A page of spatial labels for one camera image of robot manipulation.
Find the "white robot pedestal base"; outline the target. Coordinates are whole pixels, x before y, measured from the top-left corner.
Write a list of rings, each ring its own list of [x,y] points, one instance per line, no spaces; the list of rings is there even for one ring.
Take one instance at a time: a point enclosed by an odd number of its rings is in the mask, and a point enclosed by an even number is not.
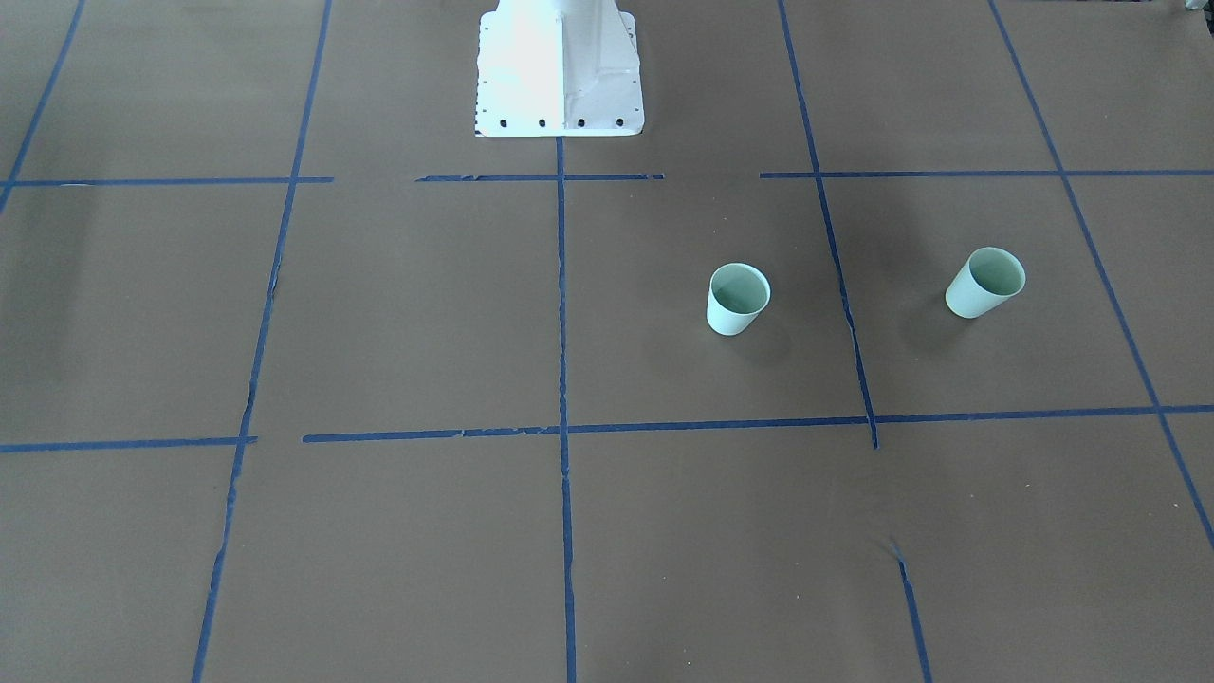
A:
[[[615,1],[499,1],[478,39],[476,136],[642,133],[637,25]]]

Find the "mint green cup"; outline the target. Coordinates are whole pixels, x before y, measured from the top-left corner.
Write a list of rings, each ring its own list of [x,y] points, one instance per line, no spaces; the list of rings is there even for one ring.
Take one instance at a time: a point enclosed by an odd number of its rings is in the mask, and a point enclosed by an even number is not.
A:
[[[1002,247],[980,247],[944,291],[946,307],[961,319],[972,320],[1016,297],[1026,286],[1026,269],[1016,256]]]
[[[761,271],[745,263],[721,264],[711,272],[707,323],[720,336],[737,336],[770,304],[772,289]]]

